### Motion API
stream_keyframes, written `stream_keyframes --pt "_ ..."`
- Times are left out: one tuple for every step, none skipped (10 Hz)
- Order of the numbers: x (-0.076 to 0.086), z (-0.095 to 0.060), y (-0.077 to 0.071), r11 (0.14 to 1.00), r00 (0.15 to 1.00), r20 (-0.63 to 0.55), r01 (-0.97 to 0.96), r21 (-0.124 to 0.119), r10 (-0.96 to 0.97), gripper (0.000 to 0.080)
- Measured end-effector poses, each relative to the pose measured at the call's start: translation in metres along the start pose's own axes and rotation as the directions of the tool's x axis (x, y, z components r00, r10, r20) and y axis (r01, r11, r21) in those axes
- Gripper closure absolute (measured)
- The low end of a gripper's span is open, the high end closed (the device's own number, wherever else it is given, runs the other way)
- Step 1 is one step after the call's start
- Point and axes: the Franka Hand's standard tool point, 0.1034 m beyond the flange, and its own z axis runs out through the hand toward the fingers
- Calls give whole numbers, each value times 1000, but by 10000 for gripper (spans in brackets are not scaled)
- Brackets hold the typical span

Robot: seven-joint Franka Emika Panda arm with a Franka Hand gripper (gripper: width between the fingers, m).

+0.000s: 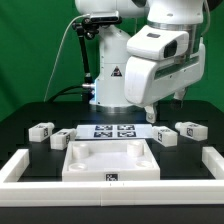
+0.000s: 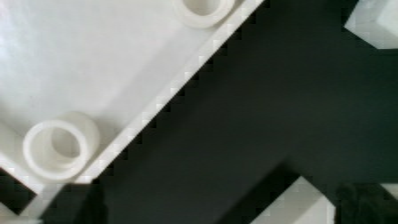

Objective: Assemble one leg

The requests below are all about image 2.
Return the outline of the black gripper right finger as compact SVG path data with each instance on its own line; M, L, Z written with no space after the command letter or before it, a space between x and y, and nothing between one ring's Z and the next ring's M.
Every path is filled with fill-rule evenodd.
M398 224L398 199L375 183L338 187L334 224Z

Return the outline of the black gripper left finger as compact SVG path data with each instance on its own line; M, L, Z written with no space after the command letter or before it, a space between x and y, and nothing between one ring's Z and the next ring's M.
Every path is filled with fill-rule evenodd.
M68 184L41 215L43 224L109 224L100 184Z

